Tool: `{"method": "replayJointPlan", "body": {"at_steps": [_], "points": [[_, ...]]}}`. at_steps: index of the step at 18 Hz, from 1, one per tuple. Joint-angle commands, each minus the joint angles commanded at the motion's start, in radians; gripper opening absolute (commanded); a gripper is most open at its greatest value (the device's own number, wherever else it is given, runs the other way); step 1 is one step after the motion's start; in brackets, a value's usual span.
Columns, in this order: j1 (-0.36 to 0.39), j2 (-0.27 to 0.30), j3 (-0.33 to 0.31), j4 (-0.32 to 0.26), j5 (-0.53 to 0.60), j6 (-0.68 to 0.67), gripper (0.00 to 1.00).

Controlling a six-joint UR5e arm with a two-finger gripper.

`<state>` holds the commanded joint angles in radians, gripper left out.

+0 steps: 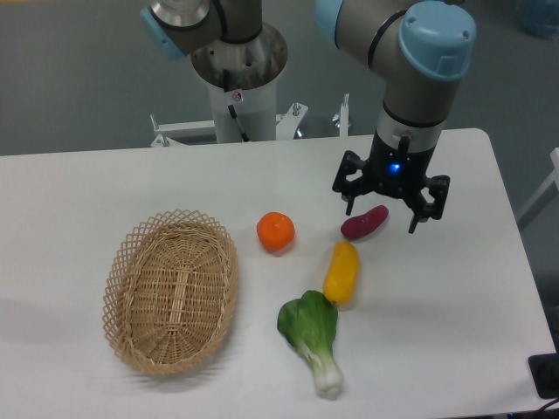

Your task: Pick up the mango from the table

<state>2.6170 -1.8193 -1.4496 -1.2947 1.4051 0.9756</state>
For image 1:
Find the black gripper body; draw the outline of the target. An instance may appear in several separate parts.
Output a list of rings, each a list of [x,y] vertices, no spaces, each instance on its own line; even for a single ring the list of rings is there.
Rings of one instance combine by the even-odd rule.
[[[418,153],[400,154],[375,133],[369,158],[362,168],[360,194],[375,192],[402,199],[407,204],[425,204],[422,190],[426,187],[426,170],[435,148]]]

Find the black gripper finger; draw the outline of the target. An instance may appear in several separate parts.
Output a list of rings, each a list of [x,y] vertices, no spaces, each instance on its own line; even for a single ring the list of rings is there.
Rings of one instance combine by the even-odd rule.
[[[424,184],[411,194],[407,202],[413,216],[408,232],[413,234],[419,223],[426,223],[429,219],[440,220],[443,216],[446,199],[450,187],[448,175],[426,177]]]
[[[332,190],[346,203],[346,216],[351,215],[355,199],[369,193],[364,171],[366,163],[355,152],[347,150],[335,175]]]

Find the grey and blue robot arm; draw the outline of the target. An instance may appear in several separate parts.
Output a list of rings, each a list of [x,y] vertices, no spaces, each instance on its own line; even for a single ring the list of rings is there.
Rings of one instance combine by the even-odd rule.
[[[219,142],[277,138],[287,47],[261,2],[154,1],[141,19],[167,57],[190,57],[209,87]],[[438,220],[450,180],[426,171],[471,62],[473,18],[457,1],[320,1],[315,21],[386,83],[369,156],[346,152],[334,191],[347,205],[375,192],[404,201],[415,224]]]

